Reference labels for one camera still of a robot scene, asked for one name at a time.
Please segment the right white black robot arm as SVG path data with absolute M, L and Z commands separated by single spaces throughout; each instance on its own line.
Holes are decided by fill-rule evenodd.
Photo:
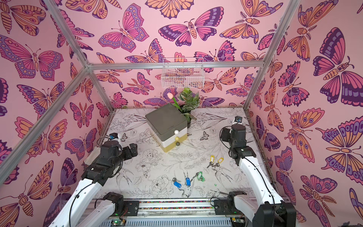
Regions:
M 227 142 L 229 156 L 247 177 L 254 193 L 230 192 L 229 204 L 240 211 L 248 227 L 295 227 L 296 209 L 275 190 L 268 176 L 263 172 L 257 155 L 247 145 L 246 127 L 242 124 L 223 127 L 219 133 L 222 144 Z

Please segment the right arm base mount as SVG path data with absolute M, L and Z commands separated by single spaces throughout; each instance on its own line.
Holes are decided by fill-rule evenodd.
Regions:
M 214 208 L 217 215 L 254 215 L 257 208 L 256 204 L 244 191 L 231 191 L 226 198 L 210 199 L 210 205 Z

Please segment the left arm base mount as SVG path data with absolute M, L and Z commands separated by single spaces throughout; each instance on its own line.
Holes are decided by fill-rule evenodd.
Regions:
M 96 199 L 94 209 L 78 227 L 101 227 L 110 225 L 109 218 L 116 218 L 115 226 L 124 226 L 122 221 L 127 217 L 136 217 L 139 212 L 140 201 L 125 200 L 124 196 L 117 193 L 108 193 L 100 199 Z

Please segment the key with blue tag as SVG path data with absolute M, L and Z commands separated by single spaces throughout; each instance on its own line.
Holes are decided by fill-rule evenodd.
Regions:
M 176 186 L 177 188 L 180 189 L 182 187 L 182 185 L 180 184 L 180 182 L 176 178 L 173 178 L 172 182 L 173 182 L 173 185 Z
M 186 185 L 187 187 L 190 187 L 190 186 L 191 186 L 191 180 L 190 180 L 190 178 L 189 178 L 189 177 L 186 177 L 186 178 L 185 178 L 185 185 Z

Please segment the green three-drawer cabinet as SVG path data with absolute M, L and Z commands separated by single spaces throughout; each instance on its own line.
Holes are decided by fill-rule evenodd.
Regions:
M 172 104 L 146 114 L 146 121 L 165 153 L 180 146 L 188 137 L 187 118 Z

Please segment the key with green tag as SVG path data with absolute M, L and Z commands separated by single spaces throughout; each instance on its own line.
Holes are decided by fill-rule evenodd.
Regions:
M 197 179 L 198 181 L 201 181 L 201 182 L 205 182 L 205 178 L 203 176 L 203 172 L 202 171 L 199 171 L 197 172 L 193 177 L 192 177 L 192 180 L 195 180 Z

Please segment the keys with yellow tag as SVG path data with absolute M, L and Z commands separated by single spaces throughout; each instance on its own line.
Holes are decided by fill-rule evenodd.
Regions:
M 213 166 L 214 162 L 215 162 L 215 156 L 211 155 L 209 159 L 209 165 L 207 166 L 207 168 Z

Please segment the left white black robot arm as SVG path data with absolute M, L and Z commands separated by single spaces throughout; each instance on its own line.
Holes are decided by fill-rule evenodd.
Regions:
M 123 162 L 138 155 L 138 146 L 131 143 L 122 147 L 117 140 L 106 141 L 100 154 L 83 173 L 75 192 L 50 223 L 51 227 L 98 227 L 112 215 L 122 215 L 126 205 L 121 194 L 109 192 L 99 205 L 80 220 L 94 196 L 105 186 L 107 180 L 121 171 Z

